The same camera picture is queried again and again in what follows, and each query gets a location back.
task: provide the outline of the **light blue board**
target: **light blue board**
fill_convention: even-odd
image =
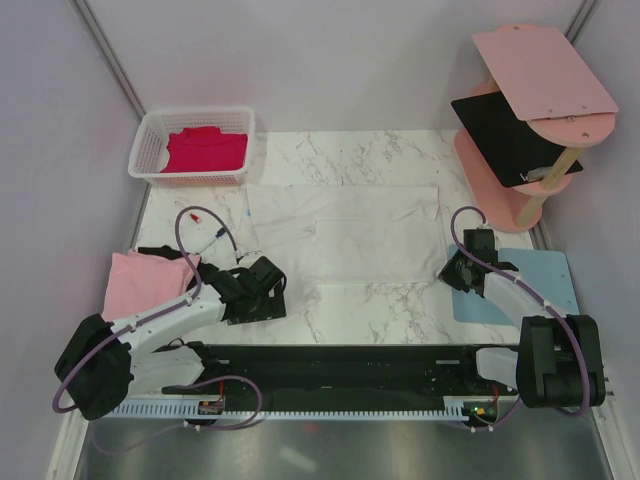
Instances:
[[[449,258],[456,250],[455,245],[449,246]],[[498,258],[518,267],[522,279],[553,305],[573,315],[579,313],[569,264],[563,252],[501,248]],[[453,318],[458,322],[513,325],[498,307],[474,291],[464,293],[452,289],[452,296]]]

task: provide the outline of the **white towel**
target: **white towel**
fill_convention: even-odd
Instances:
[[[290,312],[317,300],[318,284],[431,282],[446,262],[437,187],[249,184],[247,195]]]

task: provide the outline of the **plastic laundry basket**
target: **plastic laundry basket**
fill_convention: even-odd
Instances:
[[[220,172],[159,173],[169,162],[170,133],[180,133],[185,127],[211,126],[224,133],[247,134],[242,168]],[[255,116],[253,110],[245,107],[194,107],[150,112],[138,127],[129,155],[129,175],[144,178],[157,187],[241,185],[251,159],[254,134]]]

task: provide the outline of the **marble table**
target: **marble table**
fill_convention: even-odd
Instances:
[[[473,199],[453,150],[455,131],[298,132],[258,134],[248,182],[265,185],[436,185],[447,244],[453,212]],[[138,246],[175,248],[176,214],[189,205],[218,213],[242,249],[254,239],[244,187],[151,189]],[[458,233],[475,228],[472,212],[460,216]],[[202,216],[185,219],[185,247],[198,251],[219,226]],[[498,233],[502,247],[532,248],[528,233]],[[221,268],[234,262],[227,239],[202,253]],[[212,324],[184,337],[216,344],[468,344],[517,343],[515,327],[458,323],[451,291],[440,282],[411,285],[320,286],[322,301],[298,315],[248,325]]]

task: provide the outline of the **red cloth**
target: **red cloth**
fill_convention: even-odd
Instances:
[[[218,127],[185,128],[169,134],[169,163],[161,173],[218,172],[244,165],[247,135]]]

